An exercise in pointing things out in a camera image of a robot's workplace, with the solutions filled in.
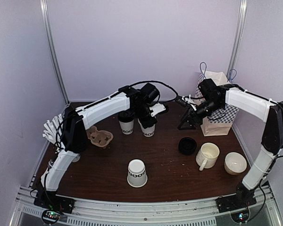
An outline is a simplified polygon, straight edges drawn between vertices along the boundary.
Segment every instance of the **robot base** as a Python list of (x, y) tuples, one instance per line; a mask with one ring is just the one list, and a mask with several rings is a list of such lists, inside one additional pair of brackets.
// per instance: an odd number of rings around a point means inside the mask
[(247, 200), (241, 202), (237, 195), (230, 195), (226, 197), (220, 197), (216, 199), (219, 213), (238, 210), (246, 208), (247, 206), (254, 205), (257, 203), (256, 199), (249, 197)]
[(54, 206), (45, 200), (36, 197), (33, 204), (36, 206), (40, 206), (45, 209), (53, 209), (54, 211), (60, 211), (63, 213), (72, 213), (72, 209), (74, 208), (75, 201), (70, 198), (55, 196), (52, 200)]

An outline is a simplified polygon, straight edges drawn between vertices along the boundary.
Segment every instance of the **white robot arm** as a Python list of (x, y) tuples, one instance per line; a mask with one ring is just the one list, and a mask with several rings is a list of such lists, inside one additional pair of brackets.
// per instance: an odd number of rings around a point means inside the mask
[(56, 158), (49, 161), (46, 172), (37, 181), (38, 196), (34, 204), (45, 208), (52, 206), (53, 209), (55, 206), (62, 206), (63, 212), (71, 212), (74, 201), (56, 196), (56, 191), (71, 162), (87, 148), (89, 141), (86, 130), (95, 123), (126, 110), (132, 111), (145, 129), (151, 127), (157, 122), (158, 113), (167, 112), (163, 104), (151, 105), (158, 95), (156, 87), (147, 83), (141, 89), (122, 87), (114, 94), (86, 106), (76, 109), (68, 107), (60, 123), (61, 142), (55, 143), (58, 146)]
[(188, 103), (186, 98), (178, 98), (181, 105), (189, 106), (182, 122), (189, 122), (193, 127), (202, 124), (202, 119), (210, 116), (225, 104), (238, 107), (261, 119), (265, 124), (261, 149), (248, 174), (237, 185), (237, 194), (217, 199), (220, 212), (244, 208), (256, 203), (254, 190), (271, 170), (275, 159), (283, 148), (283, 102), (275, 102), (249, 93), (238, 85), (227, 84), (216, 86), (211, 79), (199, 84), (199, 89), (205, 98), (199, 106)]

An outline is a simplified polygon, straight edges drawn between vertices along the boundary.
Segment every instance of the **dark brown tabletop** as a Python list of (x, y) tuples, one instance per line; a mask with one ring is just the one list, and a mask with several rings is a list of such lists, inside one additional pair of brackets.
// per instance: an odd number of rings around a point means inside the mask
[[(117, 115), (96, 124), (98, 130), (113, 133), (114, 138), (106, 149), (92, 144), (72, 163), (59, 185), (58, 194), (76, 198), (116, 202), (183, 201), (235, 193), (235, 187), (249, 168), (238, 176), (226, 173), (224, 159), (229, 152), (244, 155), (232, 130), (227, 136), (204, 137), (200, 128), (178, 130), (180, 117), (185, 109), (169, 103), (169, 112), (158, 115), (155, 134), (144, 137), (135, 120), (133, 134), (124, 135)], [(178, 151), (183, 137), (197, 142), (193, 155)], [(195, 161), (201, 145), (211, 142), (220, 149), (220, 156), (213, 168), (199, 171)], [(54, 155), (50, 145), (37, 176), (46, 170), (48, 160)], [(144, 187), (133, 188), (127, 183), (128, 163), (141, 159), (146, 166), (148, 182)]]

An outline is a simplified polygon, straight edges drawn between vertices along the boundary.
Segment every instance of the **checkered paper bag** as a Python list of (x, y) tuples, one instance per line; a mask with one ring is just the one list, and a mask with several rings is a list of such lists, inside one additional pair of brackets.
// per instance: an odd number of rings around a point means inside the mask
[[(223, 72), (216, 73), (205, 71), (205, 75), (203, 73), (200, 73), (195, 97), (202, 97), (202, 94), (198, 89), (198, 85), (204, 79), (212, 79), (217, 86), (230, 83)], [(203, 101), (205, 101), (205, 99), (195, 100), (195, 103), (199, 105)], [(227, 135), (232, 127), (238, 110), (239, 109), (237, 107), (226, 104), (225, 109), (214, 111), (211, 116), (204, 118), (203, 124), (200, 126), (203, 135), (205, 137)]]

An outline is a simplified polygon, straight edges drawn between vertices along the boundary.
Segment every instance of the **black lid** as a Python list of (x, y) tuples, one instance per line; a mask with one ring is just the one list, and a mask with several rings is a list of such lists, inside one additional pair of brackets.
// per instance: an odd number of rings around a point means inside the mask
[(190, 137), (184, 137), (179, 141), (178, 149), (181, 154), (190, 155), (196, 150), (196, 141)]
[(121, 122), (131, 122), (132, 120), (134, 120), (134, 113), (129, 110), (122, 111), (118, 113), (117, 118)]

